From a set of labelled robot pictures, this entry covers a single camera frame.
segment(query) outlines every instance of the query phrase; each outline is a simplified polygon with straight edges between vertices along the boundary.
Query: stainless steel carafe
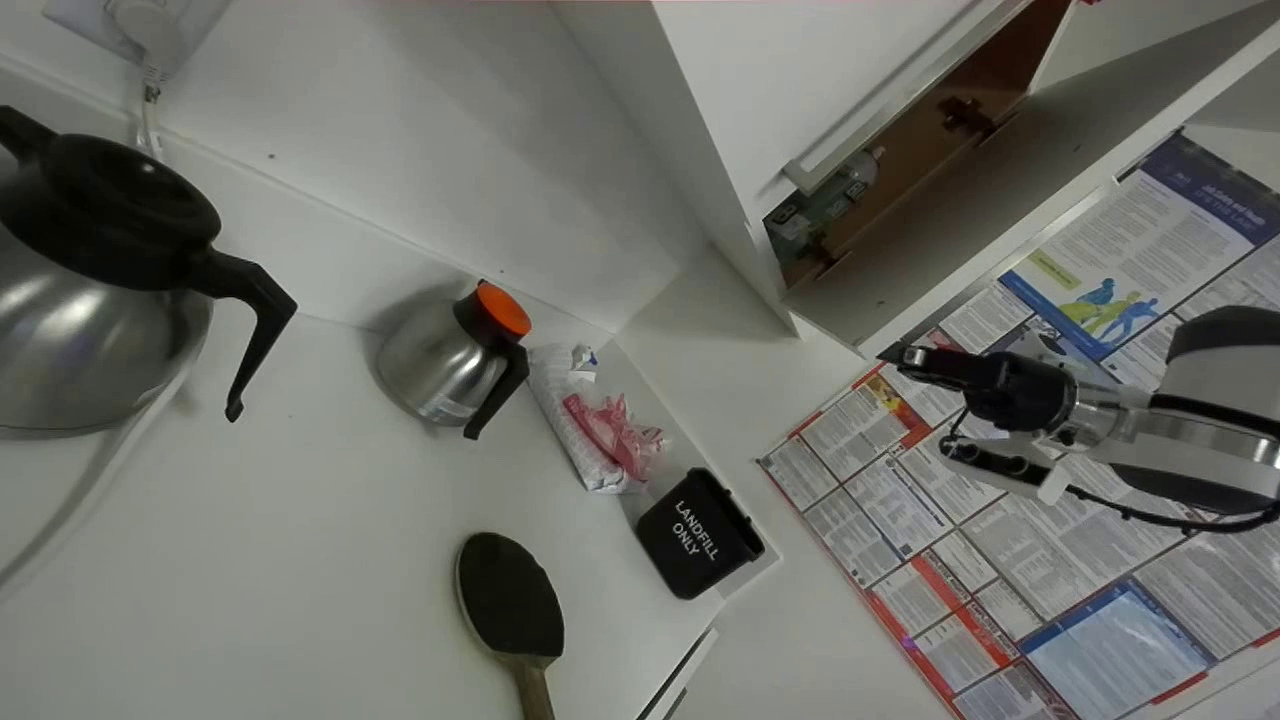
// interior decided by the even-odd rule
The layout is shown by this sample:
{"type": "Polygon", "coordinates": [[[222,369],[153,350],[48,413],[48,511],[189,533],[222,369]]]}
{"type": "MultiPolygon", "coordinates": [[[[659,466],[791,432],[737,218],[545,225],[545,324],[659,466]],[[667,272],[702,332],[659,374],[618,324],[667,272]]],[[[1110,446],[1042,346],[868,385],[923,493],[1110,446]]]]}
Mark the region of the stainless steel carafe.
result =
{"type": "Polygon", "coordinates": [[[374,354],[384,392],[427,428],[465,428],[466,439],[526,379],[526,312],[495,283],[449,305],[406,308],[374,354]]]}
{"type": "Polygon", "coordinates": [[[0,107],[21,159],[0,180],[0,432],[72,437],[145,409],[199,346],[213,297],[254,312],[229,419],[293,321],[254,262],[213,252],[217,208],[163,165],[93,136],[54,136],[0,107]]]}

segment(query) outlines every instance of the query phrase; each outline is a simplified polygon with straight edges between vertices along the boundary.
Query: black spoon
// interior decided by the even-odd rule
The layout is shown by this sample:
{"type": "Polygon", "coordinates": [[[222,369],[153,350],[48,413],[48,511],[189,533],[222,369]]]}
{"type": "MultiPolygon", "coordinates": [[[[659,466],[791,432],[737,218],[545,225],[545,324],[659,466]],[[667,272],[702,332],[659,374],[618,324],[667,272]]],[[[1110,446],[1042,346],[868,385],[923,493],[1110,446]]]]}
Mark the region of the black spoon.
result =
{"type": "Polygon", "coordinates": [[[522,720],[557,720],[545,671],[564,654],[564,617],[549,573],[480,533],[454,558],[454,592],[473,635],[510,671],[522,720]]]}

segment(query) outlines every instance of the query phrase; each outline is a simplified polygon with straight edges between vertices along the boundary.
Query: black carafe handle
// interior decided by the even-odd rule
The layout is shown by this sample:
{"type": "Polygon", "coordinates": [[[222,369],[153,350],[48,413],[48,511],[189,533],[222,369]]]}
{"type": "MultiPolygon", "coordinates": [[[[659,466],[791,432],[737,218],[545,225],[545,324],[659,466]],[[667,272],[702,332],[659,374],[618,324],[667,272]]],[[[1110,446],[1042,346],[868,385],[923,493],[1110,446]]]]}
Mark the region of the black carafe handle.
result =
{"type": "Polygon", "coordinates": [[[484,396],[484,405],[474,409],[474,415],[466,419],[465,437],[474,439],[484,432],[484,425],[516,396],[516,388],[526,379],[526,350],[508,339],[508,337],[495,337],[486,343],[486,350],[503,354],[508,369],[503,374],[491,385],[491,392],[484,396]]]}
{"type": "Polygon", "coordinates": [[[254,312],[251,339],[229,392],[229,419],[243,413],[243,388],[286,327],[294,300],[258,268],[222,252],[202,252],[189,262],[189,283],[202,297],[230,297],[254,312]]]}
{"type": "Polygon", "coordinates": [[[33,165],[54,139],[51,127],[36,123],[16,107],[0,107],[0,142],[21,159],[33,165]]]}

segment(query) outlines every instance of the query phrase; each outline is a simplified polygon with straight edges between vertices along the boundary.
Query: white wall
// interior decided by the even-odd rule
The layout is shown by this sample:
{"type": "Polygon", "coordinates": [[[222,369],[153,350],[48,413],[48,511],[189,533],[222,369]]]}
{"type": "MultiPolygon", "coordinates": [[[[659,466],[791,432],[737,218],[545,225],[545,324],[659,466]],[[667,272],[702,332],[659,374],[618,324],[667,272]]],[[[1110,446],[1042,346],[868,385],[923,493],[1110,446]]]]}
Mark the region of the white wall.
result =
{"type": "Polygon", "coordinates": [[[751,586],[718,620],[722,638],[695,675],[678,714],[945,714],[860,608],[840,566],[751,463],[824,396],[854,379],[863,360],[809,324],[801,339],[785,337],[715,252],[698,254],[643,308],[618,337],[618,346],[659,388],[715,466],[726,470],[722,478],[785,551],[768,582],[751,586]]]}
{"type": "MultiPolygon", "coordinates": [[[[40,6],[0,4],[0,50],[120,105],[125,65],[40,6]]],[[[540,0],[238,0],[158,123],[603,327],[702,245],[540,0]]]]}

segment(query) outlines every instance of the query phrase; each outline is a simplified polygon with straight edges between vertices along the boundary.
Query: orange lid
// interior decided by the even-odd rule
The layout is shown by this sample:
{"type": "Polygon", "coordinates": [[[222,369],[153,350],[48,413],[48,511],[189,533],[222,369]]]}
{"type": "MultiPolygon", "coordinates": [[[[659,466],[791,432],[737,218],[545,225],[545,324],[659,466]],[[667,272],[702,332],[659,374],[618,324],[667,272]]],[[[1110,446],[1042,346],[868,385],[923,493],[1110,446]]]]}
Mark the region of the orange lid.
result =
{"type": "Polygon", "coordinates": [[[480,297],[480,308],[495,321],[495,327],[510,332],[516,339],[533,332],[526,312],[503,288],[480,279],[474,297],[480,297]]]}

